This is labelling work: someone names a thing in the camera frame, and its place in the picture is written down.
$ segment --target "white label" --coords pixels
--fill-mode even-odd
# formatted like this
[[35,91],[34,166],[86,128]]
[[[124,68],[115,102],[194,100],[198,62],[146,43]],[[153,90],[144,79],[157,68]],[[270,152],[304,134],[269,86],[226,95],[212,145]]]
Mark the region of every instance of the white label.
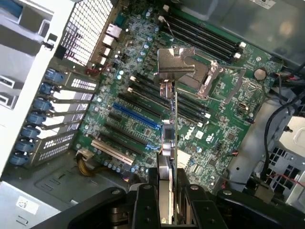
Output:
[[267,10],[270,9],[271,7],[273,7],[275,4],[275,1],[272,1],[272,0],[250,0],[250,1],[256,3],[257,5],[264,7]]
[[202,136],[203,136],[203,132],[201,132],[200,130],[198,130],[195,137],[201,139]]
[[36,212],[39,208],[38,204],[36,204],[33,201],[30,201],[22,196],[19,196],[16,206],[19,208],[22,208],[23,210],[28,211],[29,213],[32,213],[33,215],[36,215]]

